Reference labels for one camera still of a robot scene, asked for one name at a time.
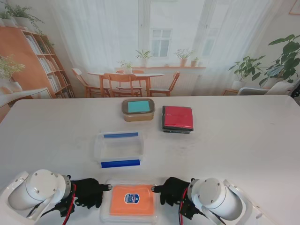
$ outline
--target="windowsill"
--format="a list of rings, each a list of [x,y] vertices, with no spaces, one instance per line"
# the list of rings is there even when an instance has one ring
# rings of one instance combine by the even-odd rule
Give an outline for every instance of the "windowsill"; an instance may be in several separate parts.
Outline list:
[[[206,69],[206,67],[132,67],[133,69]]]

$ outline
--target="bookshelf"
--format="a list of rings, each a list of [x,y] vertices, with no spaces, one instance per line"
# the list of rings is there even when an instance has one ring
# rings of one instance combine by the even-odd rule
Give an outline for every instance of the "bookshelf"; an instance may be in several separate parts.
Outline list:
[[[0,55],[15,55],[25,65],[13,79],[23,90],[47,87],[52,98],[75,98],[70,80],[46,35],[20,28],[0,27]]]

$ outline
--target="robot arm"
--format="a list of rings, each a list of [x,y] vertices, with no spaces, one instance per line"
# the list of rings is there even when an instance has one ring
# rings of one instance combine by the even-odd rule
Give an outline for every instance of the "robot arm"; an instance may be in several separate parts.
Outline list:
[[[177,194],[169,191],[176,189],[174,186],[181,187]],[[236,225],[276,225],[240,188],[227,180],[222,182],[209,178],[192,180],[186,184],[179,179],[169,178],[164,185],[153,187],[152,190],[160,192],[163,198],[172,198],[174,204],[179,203],[178,196],[182,196],[186,190],[187,194],[181,199],[180,214],[189,219],[192,219],[194,214],[200,213],[215,225],[224,225],[226,221],[234,221]]]
[[[77,197],[75,203],[78,206],[89,209],[95,205],[99,208],[103,191],[111,189],[111,185],[99,184],[93,178],[71,181],[70,176],[49,170],[38,170],[32,174],[22,172],[0,196],[1,224],[33,225],[53,210],[59,210],[60,216],[66,217],[66,223],[74,211],[74,197]],[[55,206],[47,211],[50,205]]]
[[[0,197],[0,218],[7,225],[33,225],[50,204],[66,198],[71,190],[67,176],[49,170],[38,170],[32,174],[22,172],[5,188]],[[17,210],[28,210],[38,205],[29,216]]]

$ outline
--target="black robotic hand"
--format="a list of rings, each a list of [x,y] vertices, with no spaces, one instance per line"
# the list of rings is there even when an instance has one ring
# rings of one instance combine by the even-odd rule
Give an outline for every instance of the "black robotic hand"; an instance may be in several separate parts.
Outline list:
[[[102,203],[102,197],[104,191],[109,191],[112,186],[109,184],[99,184],[94,178],[87,178],[83,180],[72,180],[76,185],[75,204],[77,206],[87,206],[88,209],[93,207],[99,208]]]
[[[160,203],[167,202],[169,205],[179,204],[184,190],[189,183],[175,177],[170,177],[163,185],[152,187],[152,191],[160,193]]]

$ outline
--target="white curtain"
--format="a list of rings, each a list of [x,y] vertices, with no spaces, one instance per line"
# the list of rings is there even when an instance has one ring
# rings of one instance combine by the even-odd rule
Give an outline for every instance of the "white curtain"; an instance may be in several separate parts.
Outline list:
[[[86,72],[114,72],[120,60],[114,0],[53,0],[52,12],[73,67]],[[99,77],[86,75],[99,86]]]
[[[236,78],[228,68],[250,54],[255,57],[265,26],[281,0],[232,0],[204,74],[193,95],[221,95]]]

